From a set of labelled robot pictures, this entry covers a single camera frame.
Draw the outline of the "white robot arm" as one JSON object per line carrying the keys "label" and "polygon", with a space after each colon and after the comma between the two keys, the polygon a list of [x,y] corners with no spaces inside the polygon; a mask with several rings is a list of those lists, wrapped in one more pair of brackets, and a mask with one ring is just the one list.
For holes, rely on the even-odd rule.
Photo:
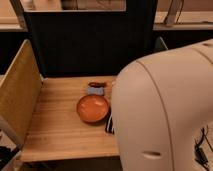
{"label": "white robot arm", "polygon": [[213,121],[213,39],[128,64],[111,108],[123,171],[194,171],[195,133]]}

